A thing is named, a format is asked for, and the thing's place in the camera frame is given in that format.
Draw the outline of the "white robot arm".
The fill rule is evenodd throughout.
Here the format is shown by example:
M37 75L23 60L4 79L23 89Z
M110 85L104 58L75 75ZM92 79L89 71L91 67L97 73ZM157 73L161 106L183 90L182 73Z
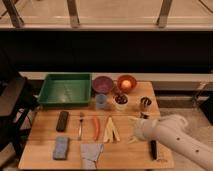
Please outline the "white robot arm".
M167 148L193 161L206 171L213 171L213 147L189 136L185 129L188 121L180 115L159 118L129 116L133 135L139 141L158 141Z

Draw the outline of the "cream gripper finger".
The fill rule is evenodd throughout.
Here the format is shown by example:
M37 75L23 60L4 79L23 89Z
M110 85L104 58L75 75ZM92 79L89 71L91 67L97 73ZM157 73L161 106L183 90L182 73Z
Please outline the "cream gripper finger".
M131 120L131 121L137 121L138 118L137 117L134 117L134 116L128 116L128 118Z
M127 141L127 144L131 144L131 143L135 143L137 142L137 138L135 136L131 136L128 141Z

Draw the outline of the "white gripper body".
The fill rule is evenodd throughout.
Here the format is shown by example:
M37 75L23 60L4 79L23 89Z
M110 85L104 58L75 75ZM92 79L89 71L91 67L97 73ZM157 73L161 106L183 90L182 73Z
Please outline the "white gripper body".
M149 121L147 119L137 118L133 124L133 134L140 140L145 141L149 140Z

